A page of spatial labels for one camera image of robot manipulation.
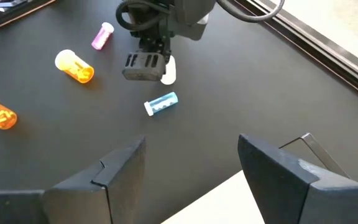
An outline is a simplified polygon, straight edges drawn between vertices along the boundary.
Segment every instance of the metal bracket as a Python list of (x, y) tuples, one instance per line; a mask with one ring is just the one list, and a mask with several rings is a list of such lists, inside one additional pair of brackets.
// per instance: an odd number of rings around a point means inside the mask
[(310, 133), (306, 133), (301, 137), (298, 137), (283, 146), (289, 146), (290, 144), (296, 142), (297, 140), (302, 140), (308, 148), (313, 152), (313, 154), (327, 167), (328, 170), (339, 174), (341, 176), (347, 177), (350, 179), (350, 176), (341, 168), (341, 166), (329, 155), (329, 153), (321, 147), (320, 143), (311, 135)]

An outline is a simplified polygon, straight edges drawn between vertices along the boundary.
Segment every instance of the cable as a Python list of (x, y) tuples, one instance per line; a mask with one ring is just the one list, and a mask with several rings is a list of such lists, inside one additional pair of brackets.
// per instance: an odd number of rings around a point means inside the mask
[[(132, 4), (143, 4), (148, 7), (151, 7), (152, 9), (157, 10), (160, 12), (157, 16), (150, 19), (149, 21), (146, 21), (142, 24), (131, 24), (122, 18), (122, 13), (126, 12), (125, 8), (132, 5)], [(122, 3), (120, 3), (116, 9), (116, 18), (117, 22), (125, 29), (129, 31), (142, 31), (146, 30), (148, 28), (151, 28), (158, 22), (160, 22), (162, 19), (166, 18), (169, 15), (169, 10), (165, 9), (164, 7), (161, 7), (159, 5), (156, 5), (154, 3), (144, 1), (144, 0), (125, 0)]]
[(240, 9), (238, 9), (229, 0), (217, 0), (217, 2), (226, 12), (230, 13), (230, 15), (236, 17), (241, 21), (263, 22), (267, 19), (271, 19), (272, 17), (276, 16), (279, 13), (284, 6), (285, 0), (280, 0), (280, 3), (276, 6), (276, 8), (273, 11), (263, 16), (248, 16), (247, 14), (244, 14)]

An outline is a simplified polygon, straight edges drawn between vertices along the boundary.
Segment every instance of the floor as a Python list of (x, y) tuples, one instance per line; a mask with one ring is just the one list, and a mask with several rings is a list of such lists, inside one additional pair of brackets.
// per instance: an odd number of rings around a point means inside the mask
[(284, 10), (358, 57), (358, 0), (286, 0)]

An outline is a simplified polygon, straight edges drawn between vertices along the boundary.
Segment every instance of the black tabletop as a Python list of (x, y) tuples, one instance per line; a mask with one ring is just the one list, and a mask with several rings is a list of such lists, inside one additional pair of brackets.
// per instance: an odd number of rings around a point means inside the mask
[[(281, 145), (311, 132), (358, 180), (358, 94), (257, 24), (218, 6), (204, 37), (176, 37), (173, 86), (121, 75), (136, 39), (118, 26), (118, 1), (65, 0), (0, 29), (0, 102), (19, 121), (0, 131), (0, 189), (42, 189), (144, 134), (138, 223), (160, 223), (241, 169), (239, 133)], [(116, 28), (98, 52), (101, 24)], [(71, 49), (92, 65), (86, 85), (57, 70)], [(153, 117), (144, 102), (179, 103)]]

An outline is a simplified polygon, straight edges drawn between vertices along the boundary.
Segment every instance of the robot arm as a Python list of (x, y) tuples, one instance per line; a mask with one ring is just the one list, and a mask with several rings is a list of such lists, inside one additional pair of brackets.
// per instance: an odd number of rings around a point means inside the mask
[[(241, 12), (231, 0), (217, 0), (232, 16), (245, 22), (261, 22), (275, 16), (284, 0), (270, 13), (254, 17)], [(159, 81), (171, 56), (175, 35), (200, 40), (215, 0), (123, 0), (116, 9), (118, 23), (139, 38), (139, 50), (127, 56), (122, 73), (128, 80)], [(128, 13), (131, 23), (123, 18)]]

